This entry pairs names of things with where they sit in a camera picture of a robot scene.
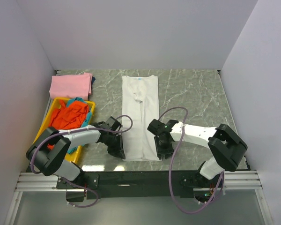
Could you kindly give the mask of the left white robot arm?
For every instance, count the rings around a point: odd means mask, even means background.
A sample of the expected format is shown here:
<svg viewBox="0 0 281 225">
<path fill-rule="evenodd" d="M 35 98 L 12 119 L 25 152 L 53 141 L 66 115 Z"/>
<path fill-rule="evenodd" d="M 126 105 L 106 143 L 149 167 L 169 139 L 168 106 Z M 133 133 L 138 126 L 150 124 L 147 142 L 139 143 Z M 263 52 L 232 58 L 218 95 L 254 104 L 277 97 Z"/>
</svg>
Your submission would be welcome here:
<svg viewBox="0 0 281 225">
<path fill-rule="evenodd" d="M 108 154 L 124 159 L 121 127 L 114 117 L 70 130 L 48 127 L 26 152 L 31 171 L 64 177 L 73 188 L 80 188 L 84 184 L 83 170 L 76 163 L 65 160 L 68 150 L 89 143 L 103 143 Z"/>
</svg>

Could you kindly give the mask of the white t shirt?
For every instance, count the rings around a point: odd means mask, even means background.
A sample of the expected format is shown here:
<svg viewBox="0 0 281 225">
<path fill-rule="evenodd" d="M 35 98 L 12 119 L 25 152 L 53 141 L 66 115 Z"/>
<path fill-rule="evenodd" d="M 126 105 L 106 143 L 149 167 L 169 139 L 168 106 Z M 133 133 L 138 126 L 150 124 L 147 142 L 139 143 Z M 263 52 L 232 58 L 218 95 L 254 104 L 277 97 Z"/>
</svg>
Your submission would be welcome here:
<svg viewBox="0 0 281 225">
<path fill-rule="evenodd" d="M 125 161 L 158 161 L 150 122 L 159 118 L 158 77 L 122 77 L 122 125 Z"/>
</svg>

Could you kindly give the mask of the teal t shirt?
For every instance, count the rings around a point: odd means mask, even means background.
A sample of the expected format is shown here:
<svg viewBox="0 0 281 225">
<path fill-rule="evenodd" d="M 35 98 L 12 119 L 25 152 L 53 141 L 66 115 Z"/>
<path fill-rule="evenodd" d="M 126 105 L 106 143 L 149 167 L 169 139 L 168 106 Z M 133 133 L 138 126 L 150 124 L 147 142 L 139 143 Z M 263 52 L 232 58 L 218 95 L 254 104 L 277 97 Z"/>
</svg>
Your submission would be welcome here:
<svg viewBox="0 0 281 225">
<path fill-rule="evenodd" d="M 90 106 L 80 97 L 72 98 L 66 104 L 65 129 L 82 128 L 89 124 L 92 116 Z"/>
</svg>

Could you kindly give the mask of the folded pink t shirt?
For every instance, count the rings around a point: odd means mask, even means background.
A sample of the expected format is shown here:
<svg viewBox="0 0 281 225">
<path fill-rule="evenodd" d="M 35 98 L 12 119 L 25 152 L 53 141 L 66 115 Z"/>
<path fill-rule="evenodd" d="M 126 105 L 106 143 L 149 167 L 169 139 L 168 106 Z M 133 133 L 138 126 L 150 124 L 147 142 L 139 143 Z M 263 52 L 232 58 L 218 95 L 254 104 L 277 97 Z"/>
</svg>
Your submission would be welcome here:
<svg viewBox="0 0 281 225">
<path fill-rule="evenodd" d="M 53 76 L 49 90 L 50 98 L 80 97 L 83 100 L 88 100 L 91 94 L 92 78 L 91 73 Z"/>
</svg>

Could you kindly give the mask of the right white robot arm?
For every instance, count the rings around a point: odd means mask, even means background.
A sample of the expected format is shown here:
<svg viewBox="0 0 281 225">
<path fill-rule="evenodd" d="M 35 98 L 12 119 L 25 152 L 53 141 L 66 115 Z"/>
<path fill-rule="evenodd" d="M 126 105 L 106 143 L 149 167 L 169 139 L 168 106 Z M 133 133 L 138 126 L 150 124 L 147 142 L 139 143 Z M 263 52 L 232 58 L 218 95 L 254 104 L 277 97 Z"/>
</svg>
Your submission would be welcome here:
<svg viewBox="0 0 281 225">
<path fill-rule="evenodd" d="M 244 157 L 248 146 L 227 124 L 218 127 L 200 127 L 169 120 L 166 124 L 152 120 L 148 131 L 154 135 L 158 157 L 174 157 L 181 142 L 192 143 L 208 148 L 212 157 L 198 169 L 196 181 L 201 187 L 207 187 L 213 178 L 223 171 L 234 172 Z"/>
</svg>

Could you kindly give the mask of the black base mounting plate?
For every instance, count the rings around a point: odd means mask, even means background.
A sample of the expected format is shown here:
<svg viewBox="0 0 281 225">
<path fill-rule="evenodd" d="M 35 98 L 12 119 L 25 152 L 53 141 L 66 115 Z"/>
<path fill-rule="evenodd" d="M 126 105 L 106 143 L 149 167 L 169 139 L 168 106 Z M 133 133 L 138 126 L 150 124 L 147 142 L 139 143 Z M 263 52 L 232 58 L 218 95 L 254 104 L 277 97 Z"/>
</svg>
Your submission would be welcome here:
<svg viewBox="0 0 281 225">
<path fill-rule="evenodd" d="M 193 198 L 195 189 L 209 190 L 219 177 L 208 180 L 195 170 L 172 171 L 173 194 Z M 168 171 L 85 172 L 73 183 L 95 190 L 100 198 L 170 196 Z"/>
</svg>

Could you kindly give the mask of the orange t shirt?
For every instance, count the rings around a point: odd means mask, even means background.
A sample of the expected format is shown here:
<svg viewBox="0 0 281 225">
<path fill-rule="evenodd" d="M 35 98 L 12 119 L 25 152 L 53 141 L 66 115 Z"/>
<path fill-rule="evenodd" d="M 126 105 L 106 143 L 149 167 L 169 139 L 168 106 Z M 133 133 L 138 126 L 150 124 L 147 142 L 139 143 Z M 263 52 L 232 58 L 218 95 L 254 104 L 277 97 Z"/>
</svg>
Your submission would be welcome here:
<svg viewBox="0 0 281 225">
<path fill-rule="evenodd" d="M 59 108 L 55 108 L 49 120 L 49 127 L 57 130 L 82 128 L 89 124 L 92 116 L 91 107 L 80 97 L 67 103 L 59 99 Z"/>
</svg>

